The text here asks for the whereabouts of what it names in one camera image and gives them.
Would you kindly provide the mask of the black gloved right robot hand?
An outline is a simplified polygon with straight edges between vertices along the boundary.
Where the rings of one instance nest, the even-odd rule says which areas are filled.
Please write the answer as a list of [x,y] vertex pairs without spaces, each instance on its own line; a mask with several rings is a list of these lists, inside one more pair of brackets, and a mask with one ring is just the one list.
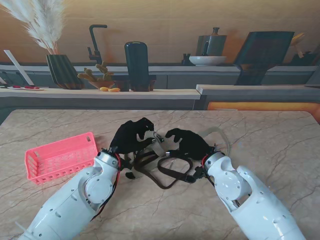
[[165,134],[166,138],[172,136],[174,136],[173,142],[179,143],[179,147],[168,151],[170,157],[186,157],[201,161],[214,150],[214,147],[209,146],[200,135],[191,130],[173,128]]

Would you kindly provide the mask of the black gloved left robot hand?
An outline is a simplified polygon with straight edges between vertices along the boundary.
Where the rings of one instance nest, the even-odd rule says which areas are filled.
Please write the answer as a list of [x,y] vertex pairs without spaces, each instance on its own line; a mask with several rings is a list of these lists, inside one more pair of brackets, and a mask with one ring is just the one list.
[[146,131],[154,131],[154,124],[143,117],[138,121],[129,120],[116,131],[109,150],[115,154],[129,154],[145,149],[153,138],[145,138]]

